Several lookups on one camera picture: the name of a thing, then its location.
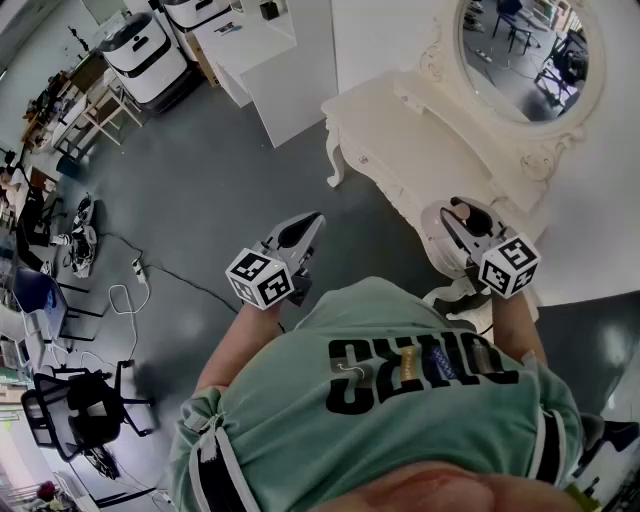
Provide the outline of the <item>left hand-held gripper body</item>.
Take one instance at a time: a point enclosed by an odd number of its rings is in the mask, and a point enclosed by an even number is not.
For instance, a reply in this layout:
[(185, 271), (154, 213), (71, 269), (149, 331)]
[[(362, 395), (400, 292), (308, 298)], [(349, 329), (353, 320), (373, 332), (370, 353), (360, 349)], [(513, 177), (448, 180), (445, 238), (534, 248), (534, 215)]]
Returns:
[(286, 246), (277, 236), (244, 248), (225, 270), (225, 275), (242, 301), (260, 310), (288, 300), (300, 306), (311, 288), (306, 264), (314, 249), (299, 241)]

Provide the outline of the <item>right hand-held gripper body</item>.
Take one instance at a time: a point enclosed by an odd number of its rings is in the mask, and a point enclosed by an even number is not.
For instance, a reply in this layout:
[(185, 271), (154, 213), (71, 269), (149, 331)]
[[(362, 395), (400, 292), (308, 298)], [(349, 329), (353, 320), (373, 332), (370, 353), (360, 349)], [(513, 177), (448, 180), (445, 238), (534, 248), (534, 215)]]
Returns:
[(497, 223), (490, 233), (466, 234), (462, 240), (479, 269), (478, 280), (497, 295), (508, 299), (531, 284), (541, 257), (524, 233)]

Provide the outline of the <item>person's left forearm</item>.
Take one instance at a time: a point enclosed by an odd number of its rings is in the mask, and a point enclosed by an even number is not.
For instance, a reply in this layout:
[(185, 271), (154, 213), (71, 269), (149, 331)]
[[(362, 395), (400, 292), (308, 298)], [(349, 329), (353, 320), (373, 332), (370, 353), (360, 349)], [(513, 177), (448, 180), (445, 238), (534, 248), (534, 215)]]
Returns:
[(266, 310), (244, 304), (202, 370), (195, 391), (224, 392), (280, 330), (281, 304)]

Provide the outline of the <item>person's right forearm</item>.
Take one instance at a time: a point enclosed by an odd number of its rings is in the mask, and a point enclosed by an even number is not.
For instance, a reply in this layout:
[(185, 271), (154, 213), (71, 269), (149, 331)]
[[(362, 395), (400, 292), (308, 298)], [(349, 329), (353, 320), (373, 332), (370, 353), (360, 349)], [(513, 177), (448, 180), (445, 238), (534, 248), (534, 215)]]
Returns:
[(494, 344), (514, 360), (532, 354), (546, 365), (547, 358), (532, 318), (526, 296), (520, 292), (510, 298), (491, 295)]

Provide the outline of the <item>white dressing table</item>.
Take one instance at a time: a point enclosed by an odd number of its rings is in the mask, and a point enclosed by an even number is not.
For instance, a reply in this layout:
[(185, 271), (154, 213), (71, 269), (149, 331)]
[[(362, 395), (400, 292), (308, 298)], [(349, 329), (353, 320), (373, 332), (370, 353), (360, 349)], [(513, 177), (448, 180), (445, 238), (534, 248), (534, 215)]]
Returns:
[(325, 101), (326, 152), (338, 186), (352, 169), (371, 179), (416, 231), (435, 270), (457, 283), (465, 278), (465, 253), (450, 240), (429, 239), (422, 210), (453, 197), (491, 206), (507, 225), (537, 241), (549, 224), (538, 184), (510, 165), (499, 147), (465, 119), (459, 134), (424, 105), (433, 99), (461, 117), (415, 72), (387, 72)]

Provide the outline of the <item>white shelf counter unit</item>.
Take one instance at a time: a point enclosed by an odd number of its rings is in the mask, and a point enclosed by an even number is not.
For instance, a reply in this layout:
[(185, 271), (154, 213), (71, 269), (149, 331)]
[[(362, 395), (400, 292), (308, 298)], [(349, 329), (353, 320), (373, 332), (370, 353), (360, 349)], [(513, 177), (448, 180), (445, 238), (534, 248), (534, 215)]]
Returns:
[[(223, 89), (238, 106), (255, 106), (278, 147), (321, 121), (321, 104), (338, 93), (331, 0), (278, 0), (282, 14), (271, 21), (261, 16), (261, 0), (236, 1), (240, 12), (193, 34)], [(214, 32), (228, 22), (243, 28)]]

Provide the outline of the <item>brown cardboard box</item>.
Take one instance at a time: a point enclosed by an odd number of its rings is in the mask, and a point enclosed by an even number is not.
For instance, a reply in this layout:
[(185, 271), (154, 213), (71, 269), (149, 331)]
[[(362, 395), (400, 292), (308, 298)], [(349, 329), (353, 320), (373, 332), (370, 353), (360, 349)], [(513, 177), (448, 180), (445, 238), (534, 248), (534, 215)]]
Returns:
[(209, 61), (207, 60), (204, 51), (200, 45), (200, 43), (197, 40), (197, 37), (192, 34), (191, 35), (191, 48), (192, 51), (194, 52), (194, 55), (196, 57), (196, 60), (198, 62), (199, 68), (202, 72), (202, 74), (206, 77), (208, 83), (213, 87), (219, 87), (220, 83), (219, 80), (213, 70), (213, 68), (211, 67)]

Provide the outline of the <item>black white equipment pile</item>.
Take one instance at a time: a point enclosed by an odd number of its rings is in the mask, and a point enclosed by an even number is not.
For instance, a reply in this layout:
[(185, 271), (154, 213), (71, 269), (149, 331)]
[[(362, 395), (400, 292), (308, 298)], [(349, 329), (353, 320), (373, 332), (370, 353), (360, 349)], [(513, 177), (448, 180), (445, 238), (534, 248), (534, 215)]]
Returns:
[(81, 200), (71, 229), (71, 268), (78, 278), (88, 278), (96, 253), (98, 238), (92, 219), (95, 202), (90, 194)]

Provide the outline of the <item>green printed t-shirt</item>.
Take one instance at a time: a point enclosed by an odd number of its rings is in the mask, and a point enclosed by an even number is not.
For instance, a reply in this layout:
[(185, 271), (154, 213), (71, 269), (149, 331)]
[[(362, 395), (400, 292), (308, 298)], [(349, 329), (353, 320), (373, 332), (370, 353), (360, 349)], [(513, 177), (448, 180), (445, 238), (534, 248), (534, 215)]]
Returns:
[(169, 493), (177, 512), (309, 512), (420, 462), (565, 491), (582, 446), (574, 398), (547, 364), (369, 277), (279, 330), (224, 392), (194, 392)]

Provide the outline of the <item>black mesh office chair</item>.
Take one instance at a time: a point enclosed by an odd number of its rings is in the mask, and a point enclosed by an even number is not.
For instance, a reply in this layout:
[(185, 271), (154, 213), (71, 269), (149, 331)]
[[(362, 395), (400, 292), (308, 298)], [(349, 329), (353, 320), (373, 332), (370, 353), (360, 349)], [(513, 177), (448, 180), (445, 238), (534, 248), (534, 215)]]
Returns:
[(153, 399), (122, 396), (122, 371), (134, 365), (120, 361), (113, 374), (86, 368), (54, 369), (37, 373), (33, 387), (21, 396), (21, 405), (35, 444), (57, 452), (66, 463), (87, 450), (115, 441), (123, 424), (140, 438), (153, 433), (140, 429), (129, 405), (155, 405)]

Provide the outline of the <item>blue seat chair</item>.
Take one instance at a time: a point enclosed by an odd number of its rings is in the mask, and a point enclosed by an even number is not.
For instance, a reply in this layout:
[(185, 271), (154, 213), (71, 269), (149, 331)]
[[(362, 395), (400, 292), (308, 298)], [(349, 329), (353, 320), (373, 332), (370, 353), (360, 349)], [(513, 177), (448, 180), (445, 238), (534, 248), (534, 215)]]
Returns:
[(38, 312), (44, 314), (47, 326), (46, 339), (53, 341), (60, 337), (68, 306), (53, 277), (27, 267), (18, 267), (12, 293), (24, 318)]

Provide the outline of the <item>large white black service robot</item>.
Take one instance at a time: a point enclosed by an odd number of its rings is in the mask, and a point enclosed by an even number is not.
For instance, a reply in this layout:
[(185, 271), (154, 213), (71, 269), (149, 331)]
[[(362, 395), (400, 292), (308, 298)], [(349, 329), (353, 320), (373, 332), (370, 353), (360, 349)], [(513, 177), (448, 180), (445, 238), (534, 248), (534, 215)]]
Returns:
[(184, 94), (190, 78), (187, 60), (153, 14), (141, 12), (106, 37), (98, 51), (144, 110), (161, 113)]

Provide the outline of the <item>small white black service robot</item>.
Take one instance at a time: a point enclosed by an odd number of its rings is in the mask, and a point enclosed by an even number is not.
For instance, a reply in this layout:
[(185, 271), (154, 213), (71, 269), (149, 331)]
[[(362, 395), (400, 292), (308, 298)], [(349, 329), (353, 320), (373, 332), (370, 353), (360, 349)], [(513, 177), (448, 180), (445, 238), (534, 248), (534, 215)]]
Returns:
[(231, 10), (229, 0), (161, 0), (171, 24), (189, 32)]

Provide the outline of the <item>oval mirror ornate white frame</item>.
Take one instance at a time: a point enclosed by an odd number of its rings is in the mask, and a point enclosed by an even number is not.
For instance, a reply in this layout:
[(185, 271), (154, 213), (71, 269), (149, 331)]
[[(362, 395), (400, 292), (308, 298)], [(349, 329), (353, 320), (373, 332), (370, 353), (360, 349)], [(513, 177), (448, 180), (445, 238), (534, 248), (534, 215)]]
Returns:
[(544, 188), (585, 138), (606, 71), (595, 0), (441, 0), (417, 72), (424, 110), (502, 187)]

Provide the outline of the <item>white frame wooden stool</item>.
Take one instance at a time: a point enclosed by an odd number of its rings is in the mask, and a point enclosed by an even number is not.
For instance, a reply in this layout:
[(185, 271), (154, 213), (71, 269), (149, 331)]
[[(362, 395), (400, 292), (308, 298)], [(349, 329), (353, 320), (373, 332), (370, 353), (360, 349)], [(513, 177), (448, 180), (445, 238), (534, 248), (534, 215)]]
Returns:
[(141, 107), (129, 96), (125, 89), (107, 85), (96, 99), (93, 101), (87, 100), (81, 116), (110, 141), (120, 146), (119, 132), (121, 126), (116, 123), (116, 118), (120, 114), (128, 116), (138, 127), (144, 126), (140, 117), (142, 114)]

